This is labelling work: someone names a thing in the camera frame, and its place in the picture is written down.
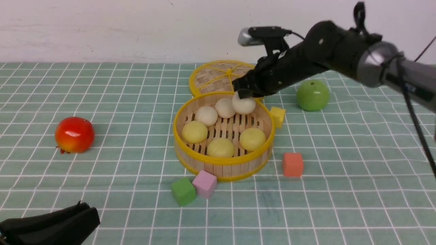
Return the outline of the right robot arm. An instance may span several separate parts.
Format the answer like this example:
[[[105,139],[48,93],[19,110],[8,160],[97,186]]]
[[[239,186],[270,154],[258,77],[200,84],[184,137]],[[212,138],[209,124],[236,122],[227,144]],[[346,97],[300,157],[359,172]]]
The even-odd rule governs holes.
[[[241,46],[264,45],[267,51],[255,68],[232,82],[241,98],[274,95],[302,80],[323,72],[336,71],[369,88],[386,85],[435,112],[434,66],[406,59],[378,34],[345,30],[332,21],[315,24],[302,41],[289,47],[285,36],[291,30],[279,26],[241,30]]]

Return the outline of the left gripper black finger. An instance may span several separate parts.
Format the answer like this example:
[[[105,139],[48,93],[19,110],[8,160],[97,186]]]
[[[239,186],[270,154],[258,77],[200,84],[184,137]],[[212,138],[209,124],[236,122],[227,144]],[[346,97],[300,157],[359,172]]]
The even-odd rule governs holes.
[[[95,207],[76,205],[38,216],[0,223],[2,245],[81,245],[100,225]]]

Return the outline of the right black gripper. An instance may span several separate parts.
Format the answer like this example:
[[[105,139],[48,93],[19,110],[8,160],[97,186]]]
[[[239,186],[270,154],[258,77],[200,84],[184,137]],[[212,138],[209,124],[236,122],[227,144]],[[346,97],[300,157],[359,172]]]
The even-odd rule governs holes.
[[[254,70],[233,80],[232,86],[240,99],[263,99],[325,71],[325,65],[307,59],[302,41],[282,53],[260,58]]]

